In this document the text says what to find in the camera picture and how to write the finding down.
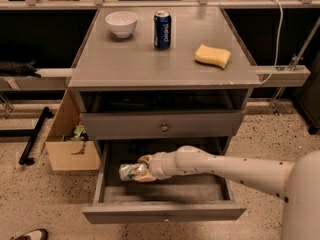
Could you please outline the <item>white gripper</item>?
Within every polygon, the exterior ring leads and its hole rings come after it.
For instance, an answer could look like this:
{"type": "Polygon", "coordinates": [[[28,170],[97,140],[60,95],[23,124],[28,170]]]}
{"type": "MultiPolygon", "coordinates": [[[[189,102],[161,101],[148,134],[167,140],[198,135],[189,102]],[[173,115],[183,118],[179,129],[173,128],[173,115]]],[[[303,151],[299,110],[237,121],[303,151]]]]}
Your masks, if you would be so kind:
{"type": "Polygon", "coordinates": [[[137,173],[134,180],[140,183],[153,182],[156,179],[164,180],[176,173],[176,162],[174,152],[158,152],[154,155],[143,155],[138,159],[139,163],[149,165],[149,171],[137,173]]]}

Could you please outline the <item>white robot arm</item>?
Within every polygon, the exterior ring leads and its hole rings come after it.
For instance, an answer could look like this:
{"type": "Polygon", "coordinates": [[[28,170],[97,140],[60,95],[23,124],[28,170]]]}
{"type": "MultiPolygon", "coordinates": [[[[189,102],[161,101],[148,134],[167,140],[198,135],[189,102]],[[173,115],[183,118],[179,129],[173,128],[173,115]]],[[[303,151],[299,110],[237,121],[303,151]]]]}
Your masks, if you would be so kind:
{"type": "Polygon", "coordinates": [[[217,156],[193,146],[141,157],[139,182],[211,173],[284,201],[281,239],[320,240],[320,153],[295,162],[217,156]]]}

